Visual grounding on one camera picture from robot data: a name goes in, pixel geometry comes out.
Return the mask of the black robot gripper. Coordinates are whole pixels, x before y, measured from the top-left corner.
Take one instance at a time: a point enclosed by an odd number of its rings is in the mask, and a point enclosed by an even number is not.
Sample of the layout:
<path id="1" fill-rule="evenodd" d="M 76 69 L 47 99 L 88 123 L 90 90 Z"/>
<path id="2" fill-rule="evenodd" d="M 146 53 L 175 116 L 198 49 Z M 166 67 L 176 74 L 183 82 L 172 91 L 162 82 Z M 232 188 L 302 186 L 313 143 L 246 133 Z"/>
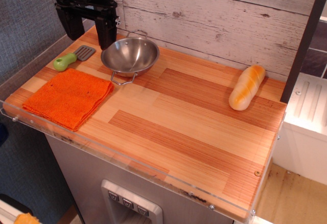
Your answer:
<path id="1" fill-rule="evenodd" d="M 84 34 L 82 17 L 71 8 L 93 10 L 94 13 L 107 15 L 95 19 L 100 48 L 105 50 L 116 41 L 117 26 L 120 17 L 116 14 L 117 3 L 114 0 L 56 0 L 56 11 L 67 36 L 77 40 Z"/>

